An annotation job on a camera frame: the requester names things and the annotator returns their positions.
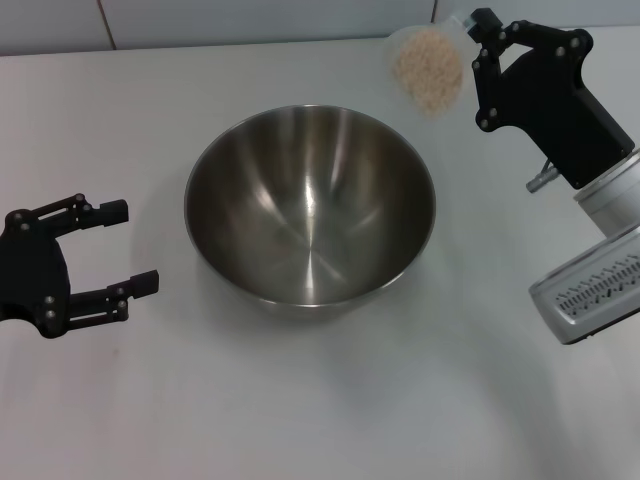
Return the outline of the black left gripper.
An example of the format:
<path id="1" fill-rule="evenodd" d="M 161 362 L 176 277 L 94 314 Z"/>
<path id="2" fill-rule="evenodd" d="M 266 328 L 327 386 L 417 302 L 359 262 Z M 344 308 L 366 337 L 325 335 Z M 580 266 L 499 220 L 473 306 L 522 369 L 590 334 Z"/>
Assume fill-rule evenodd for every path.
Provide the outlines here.
<path id="1" fill-rule="evenodd" d="M 68 331 L 127 321 L 131 299 L 159 291 L 158 271 L 70 296 L 69 274 L 56 238 L 128 221 L 124 199 L 94 207 L 81 193 L 9 213 L 1 234 L 1 319 L 26 321 L 47 339 L 64 335 L 67 320 Z"/>

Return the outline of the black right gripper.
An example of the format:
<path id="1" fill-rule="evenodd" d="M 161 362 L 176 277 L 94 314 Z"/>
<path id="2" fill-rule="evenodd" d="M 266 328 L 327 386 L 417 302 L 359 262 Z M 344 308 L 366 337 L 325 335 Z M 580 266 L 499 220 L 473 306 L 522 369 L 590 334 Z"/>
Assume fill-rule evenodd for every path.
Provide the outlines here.
<path id="1" fill-rule="evenodd" d="M 525 20 L 504 26 L 490 8 L 474 10 L 470 20 L 468 35 L 480 48 L 472 70 L 481 130 L 510 125 L 525 131 L 576 190 L 633 152 L 632 138 L 583 81 L 593 48 L 586 30 Z M 503 72 L 500 56 L 513 44 L 529 51 Z"/>

